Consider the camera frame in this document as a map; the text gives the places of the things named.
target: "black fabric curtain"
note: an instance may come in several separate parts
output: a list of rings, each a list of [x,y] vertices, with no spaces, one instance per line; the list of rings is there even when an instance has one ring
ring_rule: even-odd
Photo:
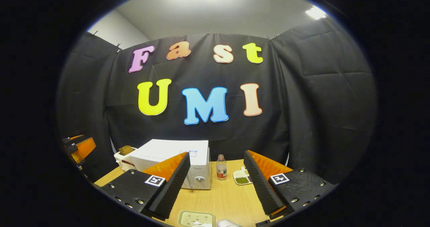
[[[191,53],[168,60],[169,47],[189,42]],[[243,45],[262,50],[261,63],[247,59]],[[214,60],[215,45],[230,45],[234,60]],[[133,52],[155,50],[140,71],[129,73]],[[171,79],[167,107],[148,116],[138,108],[137,85],[152,82],[149,103],[158,103],[158,80]],[[262,114],[247,117],[240,86],[257,83]],[[215,87],[227,88],[229,119],[184,124],[182,90],[198,88],[205,100]],[[376,93],[370,66],[358,45],[330,19],[294,28],[271,40],[243,35],[197,34],[167,37],[117,53],[114,45],[87,33],[67,62],[58,91],[63,136],[87,131],[96,149],[86,167],[94,181],[117,167],[116,149],[147,141],[209,140],[211,160],[243,158],[247,149],[280,163],[288,152],[293,169],[306,168],[338,183],[365,151],[375,124]]]

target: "colorful foam letter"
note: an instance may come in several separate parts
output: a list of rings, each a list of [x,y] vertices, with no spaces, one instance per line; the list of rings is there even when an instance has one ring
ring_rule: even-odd
[[[177,59],[178,57],[186,57],[191,53],[188,42],[175,43],[169,48],[169,50],[170,51],[166,56],[168,60]]]
[[[255,43],[249,43],[243,45],[243,49],[246,50],[246,57],[252,63],[261,63],[263,61],[262,57],[257,56],[257,51],[261,51],[261,47],[255,45]]]
[[[233,49],[229,45],[216,45],[214,47],[214,59],[217,63],[231,63],[234,59]]]
[[[129,69],[129,73],[134,73],[142,70],[143,66],[140,65],[140,62],[146,63],[149,57],[149,52],[153,52],[154,50],[155,50],[154,46],[149,46],[149,47],[145,47],[134,51],[132,67]]]
[[[152,87],[151,82],[139,83],[137,88],[139,90],[138,105],[139,110],[144,115],[159,115],[167,107],[167,87],[171,84],[170,79],[158,80],[157,85],[160,87],[158,95],[158,104],[155,106],[149,105],[149,89]]]
[[[228,115],[225,112],[225,94],[227,88],[215,87],[209,94],[206,101],[197,88],[186,88],[182,94],[187,99],[187,118],[184,120],[186,125],[195,125],[199,122],[196,111],[203,122],[207,122],[209,114],[213,110],[212,122],[227,121]]]
[[[246,83],[241,85],[242,91],[245,93],[246,109],[243,114],[246,116],[256,116],[263,112],[258,106],[257,89],[260,86],[256,83]]]

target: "white wall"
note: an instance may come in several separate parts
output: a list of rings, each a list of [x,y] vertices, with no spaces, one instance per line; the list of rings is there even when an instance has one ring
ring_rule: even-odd
[[[87,31],[92,34],[98,31],[96,36],[114,45],[121,43],[121,49],[149,41],[143,33],[116,10],[104,16]]]

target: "ceiling light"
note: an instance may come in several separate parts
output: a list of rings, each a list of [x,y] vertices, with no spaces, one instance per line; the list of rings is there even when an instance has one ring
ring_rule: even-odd
[[[326,14],[318,7],[314,6],[312,9],[306,11],[306,14],[310,15],[313,19],[325,18]]]

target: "blue letter m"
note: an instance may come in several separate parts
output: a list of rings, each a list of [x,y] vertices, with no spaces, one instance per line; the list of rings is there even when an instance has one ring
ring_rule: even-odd
[[[225,94],[227,88],[215,87],[209,94],[206,101],[197,88],[186,88],[182,94],[187,99],[187,118],[184,120],[186,125],[195,125],[199,122],[196,117],[196,111],[200,115],[203,122],[207,122],[209,114],[213,109],[211,117],[212,122],[227,121],[228,115],[225,113]]]

